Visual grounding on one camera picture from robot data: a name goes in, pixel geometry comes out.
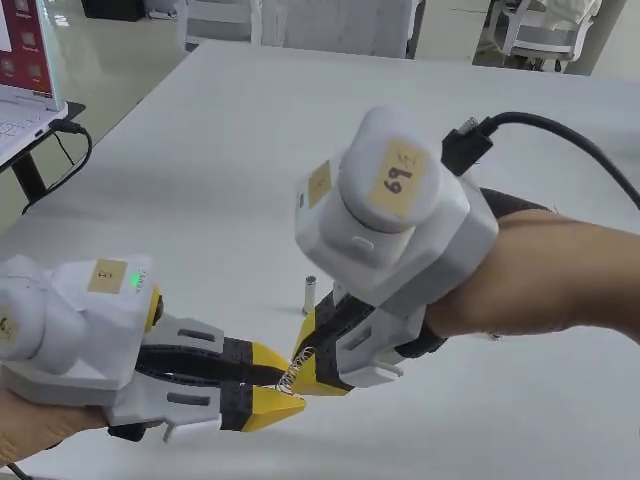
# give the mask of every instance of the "human arm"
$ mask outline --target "human arm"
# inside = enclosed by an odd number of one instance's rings
[[[446,338],[539,334],[579,325],[640,342],[640,237],[542,210],[500,219],[474,275],[427,309]]]
[[[107,425],[99,409],[35,405],[0,390],[0,466]]]

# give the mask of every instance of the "laptop screen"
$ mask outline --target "laptop screen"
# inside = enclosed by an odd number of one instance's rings
[[[38,0],[1,0],[0,85],[32,90],[51,98]]]

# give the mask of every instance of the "laptop keyboard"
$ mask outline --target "laptop keyboard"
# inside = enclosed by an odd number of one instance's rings
[[[0,145],[20,136],[26,129],[33,128],[40,124],[42,119],[38,115],[33,115],[27,119],[5,118],[0,114]]]

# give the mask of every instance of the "metal spring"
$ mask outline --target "metal spring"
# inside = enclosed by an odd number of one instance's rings
[[[296,381],[296,377],[298,376],[298,372],[304,365],[304,362],[309,360],[316,353],[313,347],[307,347],[303,349],[289,364],[289,368],[282,375],[278,384],[276,385],[276,390],[282,393],[286,393],[288,395],[293,395],[293,390],[291,387],[293,386],[293,382]]]

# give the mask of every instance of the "white tabletop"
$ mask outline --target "white tabletop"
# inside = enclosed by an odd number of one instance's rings
[[[638,86],[587,78],[208,43],[103,141],[86,171],[0,239],[45,265],[146,252],[168,311],[288,354],[304,277],[294,182],[345,147],[362,115],[395,105],[444,136],[467,117],[521,109],[638,158]],[[504,127],[479,183],[593,222],[640,231],[640,215],[592,160]],[[330,288],[319,275],[319,293]],[[23,463],[32,474],[141,479],[637,478],[640,348],[576,330],[494,344],[449,342],[396,383],[256,434],[197,447],[91,432]]]

